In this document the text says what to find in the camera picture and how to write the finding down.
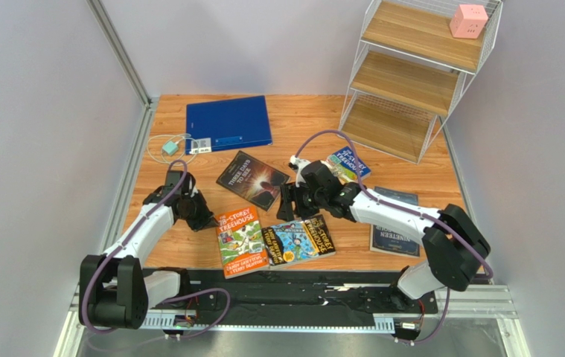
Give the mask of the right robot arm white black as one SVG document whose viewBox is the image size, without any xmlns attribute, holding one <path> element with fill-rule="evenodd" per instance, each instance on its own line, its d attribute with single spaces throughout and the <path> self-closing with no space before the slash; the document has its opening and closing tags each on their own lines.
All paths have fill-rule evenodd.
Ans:
<svg viewBox="0 0 565 357">
<path fill-rule="evenodd" d="M 296 180 L 281 186 L 278 219 L 307 219 L 326 211 L 338 219 L 386 228 L 424 249 L 425 261 L 404 268 L 391 284 L 398 297 L 417 300 L 441 288 L 463 292 L 485 267 L 491 247 L 461 207 L 420 207 L 358 182 L 343 184 L 323 161 L 293 156 L 288 165 Z"/>
</svg>

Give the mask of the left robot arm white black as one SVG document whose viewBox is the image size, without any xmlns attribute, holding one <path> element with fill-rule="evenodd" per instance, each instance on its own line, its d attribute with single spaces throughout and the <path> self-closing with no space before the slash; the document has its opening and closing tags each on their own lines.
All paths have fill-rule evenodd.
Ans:
<svg viewBox="0 0 565 357">
<path fill-rule="evenodd" d="M 82 325 L 96 333 L 138 329 L 149 309 L 179 295 L 188 285 L 186 270 L 160 268 L 144 273 L 155 244 L 179 220 L 194 232 L 219 225 L 194 176 L 170 169 L 125 233 L 102 254 L 89 254 L 81 262 L 78 313 Z"/>
</svg>

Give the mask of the orange 78-Storey Treehouse book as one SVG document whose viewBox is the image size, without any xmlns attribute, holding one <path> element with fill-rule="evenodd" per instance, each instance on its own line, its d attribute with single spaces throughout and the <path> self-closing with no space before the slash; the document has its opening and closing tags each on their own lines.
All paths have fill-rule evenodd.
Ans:
<svg viewBox="0 0 565 357">
<path fill-rule="evenodd" d="M 226 279 L 269 269 L 257 208 L 228 211 L 215 216 L 221 265 Z"/>
</svg>

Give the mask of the black 169-Storey Treehouse book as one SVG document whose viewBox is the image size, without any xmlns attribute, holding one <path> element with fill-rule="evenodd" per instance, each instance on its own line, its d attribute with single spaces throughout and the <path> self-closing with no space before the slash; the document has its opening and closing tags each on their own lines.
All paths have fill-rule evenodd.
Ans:
<svg viewBox="0 0 565 357">
<path fill-rule="evenodd" d="M 336 247 L 323 215 L 261 229 L 270 269 L 335 255 Z"/>
</svg>

